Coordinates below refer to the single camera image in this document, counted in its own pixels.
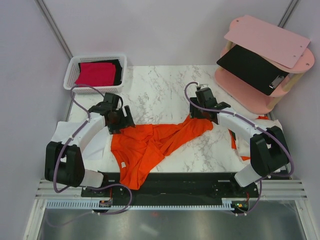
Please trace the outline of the orange t shirt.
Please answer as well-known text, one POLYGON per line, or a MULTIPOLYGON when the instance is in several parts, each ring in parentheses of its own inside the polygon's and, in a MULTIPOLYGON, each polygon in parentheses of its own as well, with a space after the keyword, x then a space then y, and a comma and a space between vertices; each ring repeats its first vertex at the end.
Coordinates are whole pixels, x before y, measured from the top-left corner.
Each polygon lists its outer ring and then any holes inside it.
POLYGON ((150 171, 182 145, 211 131, 207 119, 187 116, 179 124, 141 124, 112 137, 110 150, 120 170, 120 183, 139 190, 150 171))

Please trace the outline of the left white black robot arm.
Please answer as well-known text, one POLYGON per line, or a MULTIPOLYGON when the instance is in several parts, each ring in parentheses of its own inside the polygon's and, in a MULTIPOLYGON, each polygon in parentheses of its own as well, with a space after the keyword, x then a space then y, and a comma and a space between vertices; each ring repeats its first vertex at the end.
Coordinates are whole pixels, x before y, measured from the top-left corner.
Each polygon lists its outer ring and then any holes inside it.
POLYGON ((104 174, 85 169, 83 152, 102 130, 110 135, 120 134, 123 129, 134 127, 131 110, 123 99, 114 93, 105 93, 103 100, 86 111, 86 118, 79 122, 60 121, 45 150, 44 177, 68 187, 87 187, 99 197, 106 196, 110 185, 104 174))

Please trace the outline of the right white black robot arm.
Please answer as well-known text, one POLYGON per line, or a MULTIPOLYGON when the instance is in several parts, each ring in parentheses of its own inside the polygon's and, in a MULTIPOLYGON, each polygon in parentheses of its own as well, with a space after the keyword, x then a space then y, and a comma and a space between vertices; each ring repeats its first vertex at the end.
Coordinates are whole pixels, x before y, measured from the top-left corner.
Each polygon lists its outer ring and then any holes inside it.
POLYGON ((212 90, 192 81, 184 88, 191 118, 207 119, 221 125, 249 145, 250 163, 237 172, 229 184, 235 197, 242 196, 247 186, 275 174, 293 159, 283 131, 278 126, 267 127, 236 112, 228 103, 217 102, 212 90))

